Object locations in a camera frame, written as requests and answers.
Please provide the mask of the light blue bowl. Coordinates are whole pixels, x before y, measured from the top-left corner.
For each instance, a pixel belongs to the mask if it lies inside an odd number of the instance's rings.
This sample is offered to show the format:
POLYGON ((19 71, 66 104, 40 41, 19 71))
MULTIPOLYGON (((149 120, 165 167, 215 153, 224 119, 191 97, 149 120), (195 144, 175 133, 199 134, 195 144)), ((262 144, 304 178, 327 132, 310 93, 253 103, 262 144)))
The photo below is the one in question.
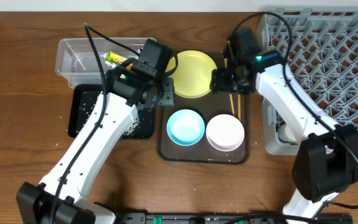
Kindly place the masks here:
POLYGON ((189 109, 174 112, 167 121, 167 134, 179 146, 192 146, 204 135, 205 123, 199 113, 189 109))

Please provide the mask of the white pink bowl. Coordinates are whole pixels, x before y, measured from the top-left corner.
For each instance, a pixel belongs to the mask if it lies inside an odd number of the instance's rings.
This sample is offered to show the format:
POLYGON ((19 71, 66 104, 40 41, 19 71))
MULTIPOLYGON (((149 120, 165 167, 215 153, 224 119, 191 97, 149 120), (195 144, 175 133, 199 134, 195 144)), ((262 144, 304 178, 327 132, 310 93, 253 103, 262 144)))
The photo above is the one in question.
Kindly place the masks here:
POLYGON ((219 114, 208 122, 206 138, 215 149, 230 152, 243 143, 245 131, 242 123, 236 117, 219 114))

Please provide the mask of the green snack wrapper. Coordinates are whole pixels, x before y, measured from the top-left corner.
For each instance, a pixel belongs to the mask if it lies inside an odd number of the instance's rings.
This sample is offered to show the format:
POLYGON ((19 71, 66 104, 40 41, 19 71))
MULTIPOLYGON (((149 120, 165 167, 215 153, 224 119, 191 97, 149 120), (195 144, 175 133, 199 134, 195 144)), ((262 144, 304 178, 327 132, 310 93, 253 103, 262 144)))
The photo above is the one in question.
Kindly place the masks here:
POLYGON ((103 57, 105 59, 105 64, 109 67, 109 68, 115 68, 116 66, 122 64, 124 61, 127 60, 126 57, 119 55, 115 52, 108 52, 103 54, 103 57))

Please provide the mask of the white cup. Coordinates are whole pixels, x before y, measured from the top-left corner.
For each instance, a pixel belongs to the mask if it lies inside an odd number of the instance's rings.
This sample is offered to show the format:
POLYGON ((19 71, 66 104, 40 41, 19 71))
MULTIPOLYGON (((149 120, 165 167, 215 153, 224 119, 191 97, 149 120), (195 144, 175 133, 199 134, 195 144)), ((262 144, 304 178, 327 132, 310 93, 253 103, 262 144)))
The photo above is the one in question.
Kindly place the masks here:
POLYGON ((282 142, 289 144, 297 144, 295 135, 287 124, 283 124, 277 129, 278 137, 282 142))

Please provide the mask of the rice food waste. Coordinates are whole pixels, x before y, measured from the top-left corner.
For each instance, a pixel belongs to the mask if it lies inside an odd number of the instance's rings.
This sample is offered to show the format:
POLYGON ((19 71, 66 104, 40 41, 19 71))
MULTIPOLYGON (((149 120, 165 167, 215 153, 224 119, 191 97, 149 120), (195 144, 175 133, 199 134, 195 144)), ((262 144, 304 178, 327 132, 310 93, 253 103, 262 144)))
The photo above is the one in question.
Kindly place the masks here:
MULTIPOLYGON (((81 99, 80 107, 78 108, 78 117, 75 121, 75 134, 78 134, 82 127, 87 122, 88 118, 91 115, 91 112, 93 111, 93 108, 96 104, 97 98, 95 96, 92 96, 91 98, 84 97, 81 99)), ((121 136, 122 139, 131 139, 135 138, 135 132, 139 129, 140 125, 140 116, 141 113, 138 112, 138 117, 136 117, 135 121, 129 126, 121 136)))

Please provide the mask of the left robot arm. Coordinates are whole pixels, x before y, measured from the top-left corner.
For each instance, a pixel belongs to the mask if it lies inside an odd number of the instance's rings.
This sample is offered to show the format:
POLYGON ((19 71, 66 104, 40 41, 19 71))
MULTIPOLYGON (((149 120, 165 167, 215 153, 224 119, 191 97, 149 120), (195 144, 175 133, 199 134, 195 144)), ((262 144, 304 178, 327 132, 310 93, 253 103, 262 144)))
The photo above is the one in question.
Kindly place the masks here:
POLYGON ((71 146, 38 185, 25 182, 16 200, 24 223, 114 223, 110 209, 88 204, 105 160, 138 110, 173 104, 174 51, 147 39, 140 55, 101 74, 102 91, 71 146))

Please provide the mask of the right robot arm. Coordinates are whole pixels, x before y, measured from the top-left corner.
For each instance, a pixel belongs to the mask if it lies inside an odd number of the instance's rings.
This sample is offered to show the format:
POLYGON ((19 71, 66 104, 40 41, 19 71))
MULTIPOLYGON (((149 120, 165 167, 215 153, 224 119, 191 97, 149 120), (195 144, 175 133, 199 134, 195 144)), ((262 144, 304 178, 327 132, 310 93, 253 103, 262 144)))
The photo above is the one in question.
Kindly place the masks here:
POLYGON ((328 201, 358 181, 358 130, 328 116, 298 84, 277 50, 262 51, 251 30, 230 35, 225 68, 213 70, 213 93, 258 92, 278 111, 298 144, 296 190, 282 213, 316 218, 328 201))

